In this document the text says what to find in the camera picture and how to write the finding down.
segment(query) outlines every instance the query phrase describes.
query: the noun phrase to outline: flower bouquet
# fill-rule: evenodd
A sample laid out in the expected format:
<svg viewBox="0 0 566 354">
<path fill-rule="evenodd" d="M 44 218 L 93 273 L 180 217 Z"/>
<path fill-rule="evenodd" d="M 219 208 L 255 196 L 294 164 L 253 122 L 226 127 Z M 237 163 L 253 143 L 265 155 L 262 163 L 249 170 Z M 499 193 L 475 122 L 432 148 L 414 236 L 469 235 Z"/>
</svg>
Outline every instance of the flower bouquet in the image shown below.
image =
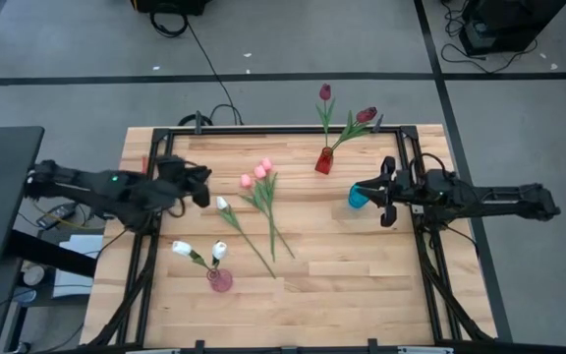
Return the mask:
<svg viewBox="0 0 566 354">
<path fill-rule="evenodd" d="M 320 173 L 329 174 L 331 166 L 333 166 L 333 152 L 340 146 L 340 144 L 353 138 L 368 134 L 366 127 L 374 116 L 376 116 L 377 109 L 375 107 L 370 107 L 360 111 L 356 115 L 355 120 L 353 119 L 353 112 L 349 111 L 346 127 L 342 131 L 342 134 L 340 134 L 338 141 L 330 147 L 328 140 L 329 124 L 331 123 L 331 115 L 333 114 L 333 106 L 335 104 L 335 98 L 331 100 L 331 86 L 328 84 L 322 85 L 319 96 L 320 99 L 322 99 L 323 108 L 320 108 L 319 105 L 316 105 L 315 108 L 318 111 L 320 121 L 322 122 L 322 128 L 324 129 L 324 147 L 322 148 L 320 157 L 315 164 L 315 170 Z M 327 109 L 326 105 L 329 100 L 331 100 L 331 103 Z"/>
</svg>

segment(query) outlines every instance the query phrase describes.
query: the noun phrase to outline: wire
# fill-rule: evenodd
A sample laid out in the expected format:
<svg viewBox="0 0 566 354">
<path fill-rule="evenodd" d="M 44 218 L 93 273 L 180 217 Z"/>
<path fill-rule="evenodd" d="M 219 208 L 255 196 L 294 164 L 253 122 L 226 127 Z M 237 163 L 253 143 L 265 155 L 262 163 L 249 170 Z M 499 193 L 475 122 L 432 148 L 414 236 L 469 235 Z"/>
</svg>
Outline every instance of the wire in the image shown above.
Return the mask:
<svg viewBox="0 0 566 354">
<path fill-rule="evenodd" d="M 187 27 L 189 28 L 189 31 L 194 36 L 194 39 L 196 40 L 196 43 L 200 47 L 202 54 L 204 54 L 204 58 L 206 59 L 208 66 L 211 68 L 211 71 L 213 72 L 215 79 L 217 79 L 217 82 L 222 86 L 222 89 L 224 89 L 224 93 L 226 93 L 226 97 L 228 97 L 228 101 L 229 101 L 229 103 L 231 103 L 231 108 L 233 108 L 233 118 L 234 118 L 235 125 L 237 125 L 238 117 L 237 117 L 237 114 L 235 113 L 237 111 L 237 108 L 235 108 L 235 104 L 233 104 L 233 99 L 231 98 L 231 95 L 228 92 L 228 89 L 226 89 L 226 87 L 224 86 L 224 83 L 222 83 L 222 79 L 220 79 L 220 77 L 217 75 L 217 72 L 215 71 L 215 68 L 213 67 L 213 64 L 211 63 L 211 59 L 209 59 L 208 55 L 206 54 L 206 50 L 204 50 L 204 47 L 202 47 L 202 44 L 200 43 L 198 36 L 196 35 L 196 32 L 194 31 L 194 28 L 192 27 L 192 24 L 189 23 L 189 21 L 187 21 Z M 244 121 L 242 121 L 241 115 L 239 117 L 239 122 L 240 122 L 240 125 L 244 125 Z"/>
<path fill-rule="evenodd" d="M 71 334 L 71 336 L 69 336 L 69 338 L 67 338 L 64 342 L 62 342 L 62 343 L 60 343 L 60 344 L 58 344 L 58 345 L 54 345 L 53 347 L 51 347 L 51 348 L 49 348 L 49 349 L 45 349 L 45 350 L 41 350 L 41 351 L 38 351 L 38 352 L 34 352 L 34 354 L 51 353 L 51 352 L 53 352 L 53 351 L 55 351 L 55 350 L 58 350 L 58 349 L 64 347 L 65 345 L 67 345 L 67 343 L 69 343 L 72 339 L 74 339 L 74 337 L 76 336 L 76 334 L 78 334 L 78 332 L 80 332 L 80 331 L 83 329 L 84 326 L 85 326 L 85 323 L 82 322 L 82 323 L 80 324 L 80 326 L 78 327 L 78 329 L 76 329 L 76 330 Z"/>
<path fill-rule="evenodd" d="M 447 9 L 447 12 L 444 14 L 444 19 L 449 21 L 447 25 L 445 25 L 444 31 L 447 32 L 447 34 L 449 34 L 450 37 L 454 37 L 460 34 L 460 31 L 462 31 L 462 29 L 464 28 L 465 23 L 457 18 L 453 18 L 453 15 L 455 14 L 456 16 L 461 16 L 462 13 L 464 13 L 464 10 L 467 8 L 467 5 L 469 4 L 469 0 L 464 1 L 464 3 L 462 4 L 462 8 L 460 10 L 451 10 L 451 8 L 449 7 L 449 5 L 446 4 L 446 2 L 447 0 L 440 1 L 440 4 L 442 4 L 442 6 L 444 6 L 445 9 Z M 452 24 L 454 23 L 457 23 L 458 27 L 456 29 L 451 29 Z"/>
<path fill-rule="evenodd" d="M 209 126 L 212 126 L 212 125 L 213 125 L 213 115 L 215 114 L 215 111 L 216 111 L 218 108 L 220 108 L 220 107 L 229 107 L 229 108 L 232 108 L 235 112 L 237 112 L 237 115 L 238 115 L 238 117 L 239 117 L 239 120 L 242 121 L 242 114 L 240 113 L 240 111 L 239 111 L 237 108 L 233 107 L 233 106 L 230 105 L 230 104 L 221 103 L 221 104 L 216 105 L 216 106 L 213 108 L 213 110 L 211 111 L 211 114 L 209 114 L 208 117 L 205 116 L 205 115 L 200 115 L 200 119 L 202 120 L 202 125 L 209 125 Z M 188 116 L 183 117 L 183 119 L 181 119 L 181 120 L 178 122 L 177 125 L 178 125 L 179 127 L 182 127 L 182 126 L 186 125 L 187 123 L 189 123 L 189 122 L 191 122 L 191 121 L 193 121 L 193 120 L 196 120 L 196 114 L 190 114 L 190 115 L 188 115 Z"/>
<path fill-rule="evenodd" d="M 83 214 L 83 226 L 86 226 L 86 222 L 88 221 L 86 219 L 86 212 L 85 209 L 83 208 L 83 206 L 76 204 L 76 207 L 80 209 L 80 212 Z"/>
<path fill-rule="evenodd" d="M 169 30 L 164 25 L 159 25 L 156 22 L 156 19 L 155 19 L 156 14 L 159 13 L 159 12 L 175 14 L 175 15 L 182 17 L 183 26 L 178 30 Z M 235 104 L 233 103 L 233 99 L 231 98 L 231 94 L 228 92 L 228 89 L 226 89 L 226 87 L 224 86 L 224 83 L 222 83 L 222 79 L 220 79 L 219 75 L 217 75 L 217 71 L 215 71 L 215 68 L 213 67 L 213 63 L 211 63 L 211 59 L 208 57 L 208 54 L 206 54 L 206 50 L 204 50 L 202 43 L 200 43 L 200 40 L 198 39 L 198 36 L 196 35 L 196 32 L 194 31 L 192 24 L 187 19 L 187 16 L 185 16 L 185 14 L 180 11 L 179 7 L 176 6 L 175 4 L 170 4 L 170 3 L 158 4 L 152 11 L 150 11 L 149 19 L 150 19 L 150 22 L 152 23 L 152 26 L 154 27 L 154 29 L 159 34 L 161 34 L 161 35 L 163 35 L 164 37 L 167 37 L 167 38 L 175 38 L 175 37 L 183 34 L 183 32 L 185 32 L 185 30 L 187 28 L 189 28 L 189 31 L 194 36 L 194 39 L 196 40 L 198 47 L 202 51 L 202 54 L 204 54 L 204 58 L 206 59 L 206 62 L 208 63 L 209 68 L 211 68 L 211 71 L 213 72 L 215 79 L 222 86 L 222 89 L 224 89 L 224 93 L 226 93 L 226 97 L 228 98 L 228 101 L 230 103 L 230 105 L 218 104 L 217 106 L 215 106 L 215 108 L 213 108 L 213 111 L 211 112 L 211 115 L 210 115 L 211 120 L 213 119 L 213 113 L 215 113 L 215 110 L 217 108 L 223 107 L 223 106 L 229 106 L 233 109 L 233 122 L 234 122 L 234 124 L 237 125 L 237 122 L 239 121 L 240 125 L 244 125 L 244 121 L 242 120 L 242 115 L 240 114 L 239 110 L 237 108 L 235 108 Z"/>
<path fill-rule="evenodd" d="M 425 156 L 431 157 L 431 158 L 433 158 L 436 162 L 438 162 L 438 164 L 440 165 L 440 168 L 442 169 L 442 175 L 444 176 L 444 178 L 446 178 L 446 179 L 449 179 L 449 178 L 450 178 L 449 173 L 447 173 L 447 168 L 445 167 L 444 163 L 442 162 L 442 160 L 441 160 L 438 156 L 434 155 L 433 153 L 428 153 L 428 152 L 423 152 L 423 153 L 421 153 L 421 158 L 423 158 L 423 157 L 425 157 Z M 417 162 L 417 158 L 416 158 L 416 157 L 414 157 L 414 158 L 412 158 L 412 160 L 410 160 L 410 163 L 408 164 L 408 170 L 409 170 L 409 171 L 412 171 L 412 166 L 413 166 L 416 162 Z"/>
<path fill-rule="evenodd" d="M 233 109 L 234 112 L 237 112 L 237 116 L 239 118 L 240 125 L 244 125 L 244 121 L 242 120 L 242 114 L 240 113 L 239 109 L 235 108 L 234 106 L 232 106 L 230 104 L 226 104 L 226 103 L 218 104 L 213 108 L 213 110 L 211 111 L 211 114 L 209 114 L 209 116 L 208 116 L 211 121 L 213 121 L 213 115 L 215 114 L 215 111 L 219 107 L 229 107 L 229 108 Z"/>
<path fill-rule="evenodd" d="M 19 293 L 19 294 L 13 294 L 12 296 L 9 296 L 6 300 L 1 301 L 1 302 L 0 302 L 0 306 L 1 306 L 1 305 L 4 305 L 4 304 L 7 303 L 7 302 L 13 301 L 15 298 L 17 298 L 17 297 L 19 297 L 19 296 L 21 296 L 21 295 L 24 295 L 24 294 L 27 294 L 27 293 L 29 293 L 29 292 L 35 291 L 35 290 L 37 290 L 37 289 L 42 289 L 43 287 L 48 287 L 48 286 L 51 286 L 51 285 L 52 285 L 52 284 L 41 284 L 41 285 L 39 285 L 39 286 L 34 287 L 33 289 L 23 291 L 23 292 L 21 292 L 21 293 Z M 69 284 L 69 285 L 54 285 L 53 287 L 56 288 L 56 287 L 72 287 L 72 286 L 86 287 L 86 288 L 92 287 L 92 286 L 90 286 L 90 285 L 75 285 L 75 284 Z"/>
<path fill-rule="evenodd" d="M 453 231 L 456 234 L 458 234 L 459 236 L 462 236 L 464 238 L 466 238 L 467 240 L 469 240 L 473 246 L 475 247 L 476 250 L 476 255 L 478 255 L 478 258 L 480 257 L 480 249 L 478 248 L 478 243 L 476 243 L 476 241 L 474 239 L 472 239 L 471 237 L 469 237 L 469 235 L 462 233 L 452 227 L 449 227 L 447 224 L 443 224 L 442 225 L 444 228 L 446 228 L 447 230 Z M 434 243 L 433 243 L 433 236 L 431 236 L 431 231 L 429 229 L 425 229 L 425 231 L 429 234 L 429 241 L 427 242 L 427 244 L 429 245 L 429 247 L 431 249 L 435 249 Z"/>
<path fill-rule="evenodd" d="M 86 227 L 86 226 L 83 226 L 83 225 L 75 224 L 73 222 L 69 222 L 67 220 L 64 220 L 64 219 L 52 214 L 52 213 L 49 213 L 49 212 L 41 209 L 40 206 L 38 206 L 38 204 L 36 203 L 36 201 L 31 201 L 31 203 L 34 205 L 36 210 L 40 211 L 43 215 L 49 216 L 53 219 L 56 219 L 56 220 L 64 223 L 65 225 L 69 225 L 71 227 L 78 228 L 78 229 L 81 229 L 81 230 L 100 230 L 100 229 L 102 229 L 102 227 Z"/>
<path fill-rule="evenodd" d="M 484 58 L 484 57 L 474 57 L 474 56 L 470 56 L 470 55 L 468 55 L 467 53 L 465 53 L 465 52 L 463 52 L 462 50 L 460 50 L 460 48 L 458 48 L 457 46 L 455 46 L 455 45 L 453 45 L 453 44 L 451 44 L 451 43 L 447 43 L 447 44 L 443 45 L 443 46 L 442 46 L 442 49 L 440 50 L 440 57 L 441 57 L 444 61 L 446 61 L 446 62 L 448 62 L 448 63 L 469 63 L 469 64 L 473 64 L 473 65 L 475 65 L 476 67 L 478 67 L 480 70 L 482 70 L 483 72 L 485 72 L 485 73 L 487 73 L 487 74 L 495 74 L 495 73 L 498 73 L 498 72 L 500 72 L 500 71 L 502 71 L 502 70 L 504 70 L 504 69 L 507 69 L 507 68 L 510 66 L 510 64 L 512 64 L 512 62 L 513 62 L 515 59 L 517 59 L 519 56 L 524 55 L 524 54 L 528 54 L 528 53 L 532 53 L 533 51 L 535 51 L 535 50 L 537 49 L 537 47 L 538 47 L 538 40 L 535 38 L 535 47 L 534 47 L 534 48 L 529 49 L 529 50 L 524 50 L 524 51 L 521 51 L 521 52 L 518 52 L 518 53 L 515 53 L 515 54 L 510 58 L 510 60 L 508 60 L 508 62 L 507 62 L 504 66 L 502 66 L 501 68 L 495 69 L 495 70 L 493 70 L 493 71 L 488 71 L 488 70 L 485 69 L 482 65 L 476 63 L 476 62 L 473 61 L 473 60 L 466 60 L 466 59 L 463 59 L 463 60 L 453 60 L 453 59 L 447 59 L 447 57 L 445 57 L 445 55 L 444 55 L 444 51 L 445 51 L 445 49 L 446 49 L 447 47 L 452 47 L 452 48 L 454 48 L 455 50 L 457 50 L 458 52 L 460 52 L 460 54 L 462 54 L 462 55 L 463 55 L 464 57 L 466 57 L 466 58 L 477 59 L 477 60 L 482 60 L 482 61 L 483 61 L 483 60 L 486 60 L 486 58 Z"/>
<path fill-rule="evenodd" d="M 168 214 L 170 214 L 170 216 L 175 217 L 175 218 L 179 218 L 182 217 L 183 215 L 185 215 L 185 202 L 182 199 L 178 200 L 181 203 L 181 212 L 180 213 L 176 213 L 174 211 L 172 211 L 172 209 L 168 208 L 165 209 L 165 211 L 167 211 Z"/>
<path fill-rule="evenodd" d="M 458 234 L 458 235 L 460 235 L 460 236 L 466 238 L 467 240 L 471 241 L 471 243 L 473 244 L 473 246 L 476 248 L 476 252 L 477 252 L 478 254 L 480 253 L 480 252 L 478 251 L 478 243 L 477 243 L 474 239 L 472 239 L 471 237 L 469 237 L 469 235 L 467 235 L 467 234 L 465 234 L 465 233 L 462 233 L 462 232 L 460 232 L 460 231 L 454 229 L 453 227 L 450 227 L 449 225 L 444 225 L 444 227 L 446 227 L 447 230 L 453 231 L 453 232 L 455 232 L 456 234 Z"/>
<path fill-rule="evenodd" d="M 164 25 L 159 25 L 156 22 L 156 14 L 159 12 L 169 12 L 170 14 L 179 15 L 183 18 L 183 26 L 178 30 L 169 30 Z M 150 11 L 149 13 L 149 20 L 152 22 L 152 26 L 154 29 L 162 36 L 166 38 L 175 38 L 185 32 L 187 29 L 187 16 L 182 14 L 178 7 L 174 4 L 158 4 L 154 10 Z"/>
<path fill-rule="evenodd" d="M 43 229 L 42 227 L 40 227 L 40 226 L 36 225 L 35 223 L 31 222 L 25 215 L 21 214 L 20 211 L 17 211 L 17 215 L 20 216 L 20 217 L 22 217 L 23 220 L 27 221 L 28 224 L 30 224 L 30 225 L 32 225 L 32 226 L 34 226 L 34 227 L 36 227 L 36 228 L 39 228 L 39 229 L 41 229 L 41 230 Z"/>
<path fill-rule="evenodd" d="M 442 6 L 444 6 L 444 8 L 447 9 L 447 12 L 444 14 L 444 18 L 445 18 L 445 20 L 447 20 L 447 24 L 444 27 L 444 31 L 447 33 L 447 35 L 449 35 L 449 37 L 455 37 L 456 35 L 460 34 L 460 32 L 464 29 L 466 24 L 464 22 L 462 22 L 461 20 L 454 18 L 453 15 L 461 16 L 464 13 L 464 10 L 469 5 L 469 2 L 470 2 L 470 0 L 465 0 L 465 2 L 462 4 L 462 8 L 460 10 L 451 10 L 451 8 L 446 4 L 446 0 L 442 0 L 440 2 L 442 4 Z M 453 28 L 452 27 L 453 24 L 456 24 L 456 23 L 459 26 L 456 27 L 456 28 Z M 462 54 L 462 56 L 464 56 L 465 58 L 468 58 L 468 59 L 460 59 L 460 60 L 447 59 L 447 57 L 445 56 L 445 50 L 448 47 L 455 49 L 458 53 Z M 498 73 L 498 72 L 500 72 L 504 69 L 507 69 L 510 66 L 510 64 L 512 64 L 512 62 L 515 59 L 517 59 L 519 56 L 535 51 L 537 49 L 537 47 L 538 47 L 538 41 L 535 39 L 535 47 L 534 48 L 515 53 L 504 66 L 502 66 L 498 69 L 492 70 L 492 71 L 488 71 L 488 69 L 486 69 L 485 67 L 483 67 L 482 65 L 480 65 L 480 64 L 478 64 L 477 62 L 474 61 L 474 60 L 485 61 L 486 57 L 469 55 L 452 43 L 447 43 L 447 44 L 442 46 L 442 49 L 440 49 L 440 57 L 444 61 L 446 61 L 447 63 L 458 63 L 458 64 L 469 63 L 469 64 L 472 64 L 472 65 L 475 65 L 476 67 L 478 67 L 478 69 L 480 69 L 484 73 L 495 74 L 495 73 Z"/>
<path fill-rule="evenodd" d="M 124 229 L 124 231 L 122 231 L 119 235 L 115 236 L 114 239 L 110 240 L 109 243 L 107 243 L 106 245 L 104 245 L 104 247 L 102 247 L 101 249 L 99 249 L 99 251 L 91 251 L 91 252 L 86 252 L 85 255 L 90 255 L 92 253 L 97 252 L 97 257 L 95 257 L 97 260 L 99 260 L 99 256 L 101 256 L 102 252 L 104 252 L 104 250 L 106 250 L 106 248 L 108 248 L 108 246 L 110 246 L 113 242 L 119 240 L 120 237 L 124 236 L 124 234 L 126 233 L 126 231 L 128 231 L 127 229 Z"/>
</svg>

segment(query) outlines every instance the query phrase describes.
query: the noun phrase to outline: red vase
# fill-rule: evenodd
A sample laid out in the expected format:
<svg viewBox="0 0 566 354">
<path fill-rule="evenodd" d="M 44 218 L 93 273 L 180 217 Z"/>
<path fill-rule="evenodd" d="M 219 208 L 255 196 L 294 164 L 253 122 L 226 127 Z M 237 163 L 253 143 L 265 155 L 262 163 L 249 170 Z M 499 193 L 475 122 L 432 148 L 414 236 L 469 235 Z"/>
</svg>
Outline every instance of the red vase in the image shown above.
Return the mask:
<svg viewBox="0 0 566 354">
<path fill-rule="evenodd" d="M 329 174 L 331 166 L 333 166 L 333 149 L 331 147 L 323 147 L 320 157 L 315 163 L 315 170 L 320 173 Z"/>
<path fill-rule="evenodd" d="M 213 269 L 206 274 L 211 289 L 226 292 L 233 286 L 233 274 L 226 269 Z"/>
</svg>

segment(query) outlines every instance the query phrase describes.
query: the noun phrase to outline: wooden table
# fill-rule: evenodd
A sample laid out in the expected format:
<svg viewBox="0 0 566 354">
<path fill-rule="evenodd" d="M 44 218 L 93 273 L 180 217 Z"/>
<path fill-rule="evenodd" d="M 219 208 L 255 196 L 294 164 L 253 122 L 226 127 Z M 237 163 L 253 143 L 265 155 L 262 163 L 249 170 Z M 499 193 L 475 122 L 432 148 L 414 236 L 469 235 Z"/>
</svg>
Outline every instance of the wooden table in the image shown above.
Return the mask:
<svg viewBox="0 0 566 354">
<path fill-rule="evenodd" d="M 152 130 L 129 129 L 121 169 L 142 171 Z M 437 155 L 452 170 L 442 126 L 420 125 L 418 131 L 423 152 Z M 330 142 L 336 139 L 329 137 Z M 208 183 L 212 201 L 208 208 L 189 201 L 184 217 L 162 220 L 145 347 L 191 348 L 197 339 L 205 340 L 207 347 L 360 346 L 367 345 L 368 338 L 377 338 L 379 345 L 433 342 L 408 209 L 397 206 L 396 223 L 382 228 L 381 209 L 367 205 L 353 210 L 347 204 L 351 186 L 377 176 L 385 155 L 395 156 L 400 165 L 395 139 L 378 134 L 343 144 L 328 176 L 313 170 L 323 146 L 323 135 L 203 135 L 175 140 L 174 154 L 213 170 Z M 267 220 L 238 195 L 243 193 L 239 176 L 251 173 L 266 156 L 279 172 L 276 224 L 295 260 L 279 242 L 276 263 L 271 261 Z M 216 214 L 217 196 L 233 206 L 276 279 L 237 231 Z M 451 226 L 470 234 L 465 220 Z M 118 222 L 109 222 L 104 243 L 121 229 Z M 230 254 L 222 267 L 232 271 L 233 288 L 228 293 L 212 292 L 203 268 L 171 252 L 176 240 L 190 243 L 207 259 L 215 241 L 226 242 Z M 442 240 L 455 296 L 494 336 L 473 245 L 450 231 L 442 232 Z M 121 302 L 132 242 L 133 235 L 125 235 L 102 254 L 81 343 L 98 334 Z M 436 299 L 448 337 L 437 292 Z M 136 304 L 132 314 L 138 312 Z M 131 316 L 129 340 L 134 339 L 136 320 Z"/>
</svg>

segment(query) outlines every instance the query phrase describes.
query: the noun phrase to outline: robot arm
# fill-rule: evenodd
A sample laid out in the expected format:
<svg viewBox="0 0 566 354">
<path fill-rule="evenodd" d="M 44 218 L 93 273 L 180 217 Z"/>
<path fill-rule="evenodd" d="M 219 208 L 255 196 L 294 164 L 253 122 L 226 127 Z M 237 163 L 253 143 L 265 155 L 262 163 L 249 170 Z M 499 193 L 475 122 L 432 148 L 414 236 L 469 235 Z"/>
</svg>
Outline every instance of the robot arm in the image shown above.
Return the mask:
<svg viewBox="0 0 566 354">
<path fill-rule="evenodd" d="M 518 215 L 548 221 L 560 213 L 551 193 L 540 184 L 520 187 L 474 187 L 444 169 L 429 170 L 414 182 L 411 171 L 396 171 L 394 157 L 387 156 L 377 178 L 358 182 L 359 193 L 383 207 L 382 226 L 396 220 L 393 203 L 422 206 L 425 221 L 448 224 L 456 218 Z"/>
<path fill-rule="evenodd" d="M 209 204 L 204 184 L 211 170 L 178 156 L 157 158 L 158 177 L 148 180 L 129 171 L 84 172 L 61 167 L 52 160 L 34 166 L 26 182 L 26 196 L 32 199 L 64 197 L 90 207 L 103 219 L 117 217 L 133 231 L 148 233 L 151 216 L 192 196 L 200 207 Z"/>
</svg>

